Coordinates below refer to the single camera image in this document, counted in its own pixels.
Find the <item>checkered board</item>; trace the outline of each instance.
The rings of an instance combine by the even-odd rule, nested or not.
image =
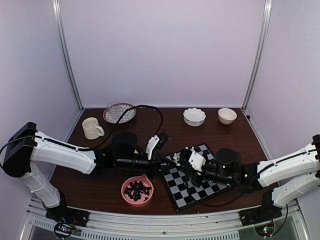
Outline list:
[[[194,151],[202,155],[210,163],[213,164],[215,162],[214,154],[206,143],[195,146]],[[173,156],[174,153],[168,155],[167,158],[174,160]],[[194,201],[187,192],[185,184],[186,175],[183,172],[179,171],[176,167],[172,168],[167,166],[162,169],[162,174],[160,176],[177,213],[231,189],[230,187],[209,181],[203,181],[200,187],[195,187],[189,180],[189,193],[193,196]]]

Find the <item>black cable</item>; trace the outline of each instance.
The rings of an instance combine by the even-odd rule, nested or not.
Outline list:
[[[11,141],[8,141],[5,145],[2,146],[2,148],[0,149],[0,156],[1,156],[1,153],[2,151],[5,149],[6,146],[8,146],[9,144],[12,144],[16,141],[20,141],[22,139],[29,139],[29,138],[38,138],[38,139],[41,139],[40,136],[35,136],[35,135],[28,135],[28,136],[22,136],[22,137],[19,137],[19,138],[16,138],[14,140],[11,140]]]
[[[279,233],[280,232],[280,230],[283,228],[283,226],[285,225],[285,223],[286,223],[286,220],[287,220],[287,217],[288,217],[288,212],[289,212],[289,210],[288,210],[288,204],[286,204],[285,205],[286,206],[286,214],[285,214],[285,218],[284,218],[284,221],[283,221],[283,223],[282,223],[282,225],[279,227],[279,229],[275,232],[275,233],[272,233],[272,237],[274,236],[274,235],[276,235],[277,233]]]
[[[315,151],[320,151],[319,148],[316,148],[316,149],[312,149],[308,152],[304,151],[304,152],[301,152],[301,153],[298,153],[298,154],[295,154],[295,155],[292,155],[292,156],[289,156],[289,157],[286,157],[284,159],[281,159],[279,161],[277,161],[275,164],[278,164],[278,163],[281,163],[283,161],[286,161],[286,160],[289,160],[289,159],[292,159],[292,158],[295,158],[297,156],[300,156],[300,155],[303,155],[303,154],[307,154],[307,153],[310,153],[310,152],[315,152]],[[272,164],[269,164],[268,166],[266,166],[264,169],[262,169],[261,171],[259,171],[255,176],[252,177],[252,179],[250,180],[250,182],[246,185],[245,189],[238,195],[236,196],[234,199],[230,200],[230,201],[227,201],[225,203],[222,203],[222,204],[217,204],[217,205],[213,205],[213,204],[206,204],[206,203],[202,203],[201,205],[202,206],[205,206],[205,207],[209,207],[209,208],[218,208],[218,207],[223,207],[223,206],[226,206],[226,205],[229,205],[233,202],[235,202],[236,200],[238,200],[240,197],[242,197],[246,191],[248,190],[248,188],[250,187],[250,184],[253,182],[254,179],[256,179],[261,173],[263,173],[265,170],[269,169],[270,167],[274,166],[275,165],[274,163]]]
[[[110,138],[110,136],[112,135],[112,133],[114,132],[114,130],[116,129],[116,127],[118,126],[118,124],[120,123],[121,119],[124,117],[124,115],[131,111],[131,110],[134,110],[134,109],[141,109],[141,108],[148,108],[148,109],[153,109],[155,111],[157,111],[160,115],[160,123],[159,123],[159,126],[157,128],[157,130],[155,131],[155,134],[154,135],[157,135],[159,130],[161,129],[163,123],[164,123],[164,115],[162,114],[162,112],[159,110],[159,108],[155,107],[155,106],[149,106],[149,105],[137,105],[137,106],[133,106],[133,107],[130,107],[128,108],[127,110],[125,110],[122,115],[119,117],[118,121],[116,121],[116,123],[114,124],[114,127],[113,129],[108,133],[108,135],[103,139],[103,141],[101,143],[99,143],[98,145],[94,146],[94,147],[87,147],[87,148],[76,148],[74,146],[70,146],[70,145],[67,145],[65,143],[62,143],[62,142],[59,142],[59,141],[55,141],[53,139],[49,139],[49,138],[46,138],[45,140],[49,141],[49,142],[52,142],[52,143],[55,143],[57,145],[61,145],[61,146],[64,146],[64,147],[67,147],[67,148],[70,148],[70,149],[73,149],[73,150],[77,150],[77,151],[81,151],[81,152],[89,152],[89,151],[93,151],[93,150],[96,150],[98,149],[99,147],[101,147],[103,144],[105,144],[107,142],[107,140]]]
[[[214,204],[206,204],[206,203],[202,203],[201,205],[202,206],[205,206],[205,207],[209,207],[209,208],[218,208],[218,207],[224,207],[226,205],[229,205],[229,204],[232,204],[233,202],[235,202],[236,200],[238,200],[239,198],[241,198],[245,193],[246,191],[248,190],[248,188],[250,187],[251,183],[253,182],[253,180],[255,180],[261,173],[263,173],[265,170],[271,168],[272,166],[274,166],[275,164],[274,163],[271,163],[269,164],[268,166],[266,166],[265,168],[263,168],[261,171],[259,171],[256,175],[254,175],[251,180],[249,181],[249,183],[246,185],[245,189],[238,195],[236,196],[235,198],[225,202],[225,203],[221,203],[221,204],[217,204],[217,205],[214,205]]]
[[[297,154],[295,154],[295,155],[288,156],[288,157],[286,157],[286,158],[283,158],[283,159],[277,161],[275,164],[279,164],[279,163],[281,163],[281,162],[283,162],[283,161],[286,161],[286,160],[289,160],[289,159],[298,157],[298,156],[300,156],[300,155],[304,155],[304,154],[308,154],[308,153],[311,153],[311,152],[315,152],[315,151],[320,151],[320,148],[312,149],[312,150],[309,150],[309,151],[303,151],[303,152],[297,153]]]

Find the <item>cream bowl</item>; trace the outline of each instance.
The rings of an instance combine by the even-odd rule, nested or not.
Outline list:
[[[237,113],[230,108],[224,107],[219,109],[218,118],[222,124],[230,125],[236,120]]]

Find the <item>white plastic part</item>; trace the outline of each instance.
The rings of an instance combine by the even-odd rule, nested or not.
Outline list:
[[[153,150],[159,142],[159,137],[154,135],[150,138],[148,145],[146,146],[145,152],[148,154],[148,160],[151,160]]]
[[[320,185],[320,178],[316,177],[316,172],[296,176],[286,184],[273,190],[273,205],[278,208],[283,208],[291,200],[305,194],[318,185]]]
[[[60,204],[58,189],[50,184],[34,162],[30,163],[30,167],[31,173],[27,172],[19,179],[28,187],[31,193],[43,201],[47,208],[58,206]]]
[[[56,143],[49,142],[47,140],[44,140],[44,138],[52,139],[75,148],[81,148],[79,146],[51,138],[40,131],[35,135],[42,138],[35,138],[37,146],[33,147],[33,151],[30,157],[31,160],[47,162],[75,169],[84,174],[90,174],[95,168],[96,156],[94,151],[77,151],[66,146],[61,146]]]
[[[194,170],[198,171],[198,175],[201,175],[199,172],[202,172],[202,166],[205,165],[206,159],[199,153],[193,151],[189,158],[189,163]]]
[[[291,153],[289,155],[270,161],[261,161],[257,166],[257,172],[260,172],[263,168],[272,163],[274,164],[274,166],[270,167],[269,169],[260,174],[260,177],[258,179],[259,183],[262,187],[266,187],[283,179],[320,170],[320,162],[318,159],[316,159],[317,151],[309,152],[310,150],[314,149],[314,145],[308,144],[305,148],[302,148],[301,150]],[[277,162],[282,159],[303,152],[307,153],[295,156],[277,164]]]

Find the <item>glass cup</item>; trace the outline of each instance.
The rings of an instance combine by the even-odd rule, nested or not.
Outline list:
[[[121,116],[121,103],[119,101],[111,101],[106,105],[108,109],[109,116],[114,120],[117,121]]]

